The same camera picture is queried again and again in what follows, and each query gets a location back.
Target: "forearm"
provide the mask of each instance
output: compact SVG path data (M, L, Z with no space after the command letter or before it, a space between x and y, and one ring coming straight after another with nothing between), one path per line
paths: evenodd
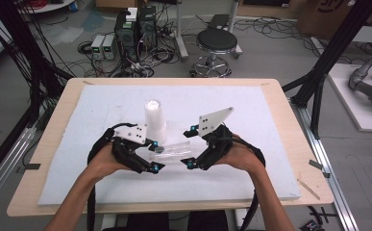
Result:
M47 224L45 230L74 230L95 183L96 180L83 172L75 181L60 209Z
M266 230L294 230L264 167L248 170L255 185Z

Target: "person's left hand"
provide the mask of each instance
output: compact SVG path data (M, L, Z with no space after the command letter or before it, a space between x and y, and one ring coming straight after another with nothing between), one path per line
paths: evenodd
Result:
M118 163L112 155L112 143L105 145L90 161L85 169L96 181L102 180L105 176L111 175L120 169L127 169L128 167Z

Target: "black stool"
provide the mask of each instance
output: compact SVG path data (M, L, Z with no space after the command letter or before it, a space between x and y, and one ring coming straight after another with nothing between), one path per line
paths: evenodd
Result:
M237 39L231 32L221 29L202 31L197 36L197 45L210 55L202 56L195 61L190 71L191 77L197 74L204 77L224 77L232 73L228 63L216 57L236 50Z

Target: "stool caster wheel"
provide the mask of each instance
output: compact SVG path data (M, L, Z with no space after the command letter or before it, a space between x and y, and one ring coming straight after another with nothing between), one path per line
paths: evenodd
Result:
M195 70L191 70L191 71L189 72L189 75L190 75L191 77L195 77L195 76L197 76L197 71L195 71Z

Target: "wooden tabletop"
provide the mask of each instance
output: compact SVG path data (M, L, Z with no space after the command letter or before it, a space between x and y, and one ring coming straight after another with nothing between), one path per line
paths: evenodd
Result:
M292 112L278 81L274 79L197 79L197 78L74 78L68 81L62 97L48 122L31 160L41 164L38 170L26 170L8 208L11 217L54 215L59 206L38 205L48 169L62 134L74 112L85 85L139 85L139 86L256 86L261 87L278 129L285 153L298 181L302 196L282 201L283 205L317 205L333 203L332 191L322 172L311 165L313 153ZM236 209L250 206L250 201L204 201L100 204L98 213L132 213L157 211L190 211Z

